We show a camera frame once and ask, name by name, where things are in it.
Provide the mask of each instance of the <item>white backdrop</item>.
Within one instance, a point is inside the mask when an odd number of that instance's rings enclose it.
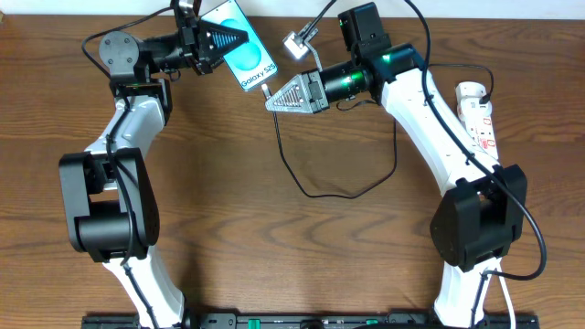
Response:
[[[203,0],[201,13],[225,0]],[[239,0],[248,16],[316,16],[329,0]],[[368,0],[338,0],[328,16]],[[427,17],[585,19],[585,0],[415,0]],[[145,15],[169,0],[1,0],[6,14]],[[413,16],[401,0],[377,1],[382,16]]]

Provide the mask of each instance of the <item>wooden table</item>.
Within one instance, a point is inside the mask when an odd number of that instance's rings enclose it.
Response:
[[[119,282],[67,238],[58,176],[112,117],[108,81],[80,51],[89,34],[130,17],[8,16],[0,26],[0,326],[79,327],[86,313],[132,313]],[[277,90],[314,67],[291,61],[282,38],[307,19],[252,18],[280,66]],[[424,51],[420,23],[386,19],[395,44]],[[527,204],[548,244],[536,281],[509,281],[519,312],[542,328],[585,326],[585,23],[432,19],[434,62],[474,62],[495,72],[493,104],[504,165],[529,180]],[[174,30],[171,17],[131,29]],[[314,41],[324,66],[348,60],[334,19]],[[445,100],[481,71],[433,70]],[[146,165],[162,219],[158,246],[176,285],[197,308],[243,313],[386,313],[429,308],[442,262],[429,223],[441,198],[431,171],[399,131],[399,167],[353,201],[308,199],[281,163],[261,92],[244,93],[225,66],[173,85],[170,123]],[[392,119],[380,108],[281,115],[285,153],[307,189],[355,193],[393,163]],[[504,260],[537,266],[528,224]],[[485,308],[505,310],[493,282]]]

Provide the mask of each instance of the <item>white power strip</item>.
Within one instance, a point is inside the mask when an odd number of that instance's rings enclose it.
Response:
[[[455,89],[457,94],[457,114],[461,124],[488,154],[498,158],[495,145],[494,126],[492,125],[492,103],[480,103],[485,96],[485,87],[477,82],[462,82]]]

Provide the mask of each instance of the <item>wooden surface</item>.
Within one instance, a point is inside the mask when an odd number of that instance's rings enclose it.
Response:
[[[131,313],[121,285],[67,239],[58,161],[82,151],[112,117],[106,79],[80,52],[87,35],[130,17],[9,16],[0,26],[0,326],[68,327],[86,313]],[[314,67],[289,60],[282,38],[306,19],[253,18],[280,66],[277,90]],[[536,281],[509,281],[519,312],[542,328],[585,326],[585,22],[430,21],[434,62],[495,72],[495,132],[504,165],[529,180],[527,204],[548,244]],[[395,44],[420,51],[420,23],[388,19]],[[324,66],[348,60],[335,20],[314,41]],[[131,29],[150,37],[171,17]],[[483,72],[434,69],[445,100]],[[399,131],[399,167],[354,201],[304,197],[278,156],[261,92],[244,93],[227,67],[173,85],[170,123],[146,165],[162,219],[158,246],[194,305],[243,313],[385,313],[429,308],[442,263],[429,223],[441,198],[431,171]],[[380,108],[281,115],[285,153],[311,192],[355,193],[392,159],[392,119]],[[537,266],[529,225],[504,267]],[[505,310],[494,281],[485,305]]]

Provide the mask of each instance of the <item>white cable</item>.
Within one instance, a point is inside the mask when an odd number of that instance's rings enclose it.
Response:
[[[495,267],[497,271],[502,271],[502,265],[499,263]],[[498,276],[500,279],[500,285],[502,286],[502,292],[504,293],[505,304],[508,306],[508,314],[510,314],[510,329],[516,329],[516,315],[514,314],[514,306],[512,305],[512,299],[510,298],[510,292],[508,287],[505,285],[505,278]]]

